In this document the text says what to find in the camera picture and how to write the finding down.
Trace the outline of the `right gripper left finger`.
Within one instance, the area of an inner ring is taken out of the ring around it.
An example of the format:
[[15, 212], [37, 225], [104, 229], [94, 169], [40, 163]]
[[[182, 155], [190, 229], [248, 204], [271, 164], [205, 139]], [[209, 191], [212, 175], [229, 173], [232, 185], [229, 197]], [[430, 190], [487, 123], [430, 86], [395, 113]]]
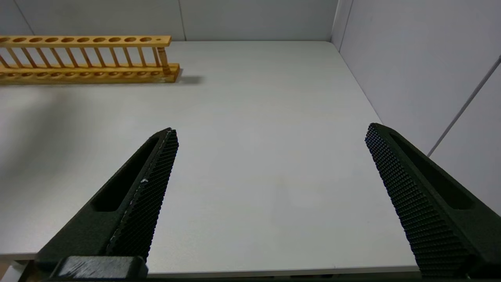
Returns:
[[170, 127], [150, 136], [37, 253], [36, 266], [52, 271], [70, 256], [147, 261], [178, 148]]

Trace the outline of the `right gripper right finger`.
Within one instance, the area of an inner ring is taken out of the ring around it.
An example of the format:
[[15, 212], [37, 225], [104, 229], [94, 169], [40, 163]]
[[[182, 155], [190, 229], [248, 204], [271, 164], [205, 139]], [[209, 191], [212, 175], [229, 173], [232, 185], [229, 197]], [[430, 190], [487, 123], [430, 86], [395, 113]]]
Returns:
[[500, 216], [390, 127], [365, 143], [421, 277], [500, 278]]

